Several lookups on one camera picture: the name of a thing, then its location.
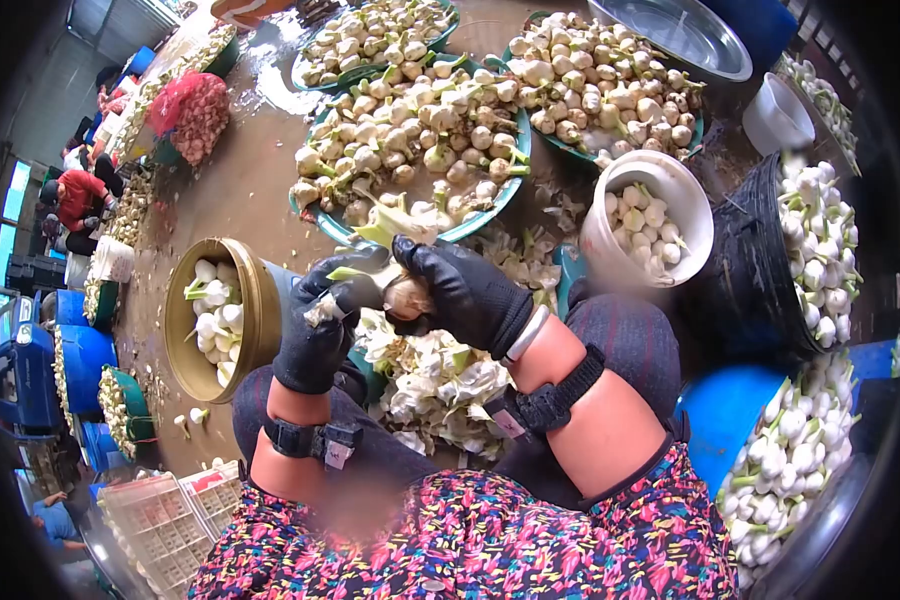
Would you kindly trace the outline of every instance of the hand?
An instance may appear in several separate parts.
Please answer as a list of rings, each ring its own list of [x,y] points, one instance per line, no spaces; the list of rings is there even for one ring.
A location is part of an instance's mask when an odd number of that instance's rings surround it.
[[[338,267],[353,267],[369,273],[379,271],[389,253],[372,246],[349,254],[324,258],[290,291],[290,317],[283,323],[280,351],[273,359],[273,376],[285,388],[300,394],[324,394],[333,387],[333,377],[353,346],[353,330],[360,321],[360,307],[383,309],[380,291],[368,276],[331,281],[327,276]],[[343,319],[330,318],[312,327],[304,314],[329,290]]]
[[[435,314],[411,321],[392,320],[401,335],[447,330],[457,342],[490,352],[500,360],[516,342],[534,312],[534,298],[479,254],[437,240],[417,244],[393,238],[393,258],[430,286]]]

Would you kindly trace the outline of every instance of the black strap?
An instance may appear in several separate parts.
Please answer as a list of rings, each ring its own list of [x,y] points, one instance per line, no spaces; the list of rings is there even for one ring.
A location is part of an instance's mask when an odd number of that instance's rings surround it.
[[[264,433],[273,449],[290,458],[315,458],[328,468],[341,470],[360,446],[364,429],[353,423],[297,425],[282,418],[264,421]]]
[[[586,356],[558,384],[545,384],[516,397],[517,410],[530,430],[553,431],[570,423],[570,407],[593,387],[604,373],[604,354],[588,343]]]

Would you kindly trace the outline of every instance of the window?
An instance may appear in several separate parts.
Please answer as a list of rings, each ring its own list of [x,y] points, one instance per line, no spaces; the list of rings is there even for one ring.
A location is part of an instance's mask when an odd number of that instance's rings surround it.
[[[6,201],[3,203],[3,218],[10,221],[20,219],[20,210],[24,206],[24,192],[30,180],[30,165],[17,160],[13,168],[10,186],[6,190]]]
[[[17,228],[12,224],[0,225],[0,285],[7,284],[7,265],[11,262],[13,242],[17,239]]]
[[[24,206],[24,192],[30,181],[31,167],[17,160],[10,178],[10,186],[6,188],[6,199],[3,202],[3,218],[9,221],[20,219],[20,210]],[[0,285],[7,284],[7,264],[13,254],[13,244],[17,238],[17,228],[6,222],[0,224]]]

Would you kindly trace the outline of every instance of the white cup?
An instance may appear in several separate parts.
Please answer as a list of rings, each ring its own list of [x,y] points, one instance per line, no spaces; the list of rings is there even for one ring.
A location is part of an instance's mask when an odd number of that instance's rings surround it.
[[[813,121],[790,87],[766,73],[763,85],[744,110],[744,132],[761,156],[803,148],[814,140]]]

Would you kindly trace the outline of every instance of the label tag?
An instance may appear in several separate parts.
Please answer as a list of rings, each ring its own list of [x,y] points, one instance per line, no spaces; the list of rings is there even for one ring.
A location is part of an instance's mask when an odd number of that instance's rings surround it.
[[[493,418],[493,421],[500,426],[501,429],[506,432],[506,435],[512,440],[514,438],[519,438],[523,434],[527,433],[527,430],[520,426],[520,423],[516,422],[516,419],[508,413],[506,410],[499,410],[490,415]]]
[[[353,454],[353,448],[348,448],[342,443],[331,439],[327,441],[327,451],[323,456],[323,462],[327,467],[342,471],[351,454]]]

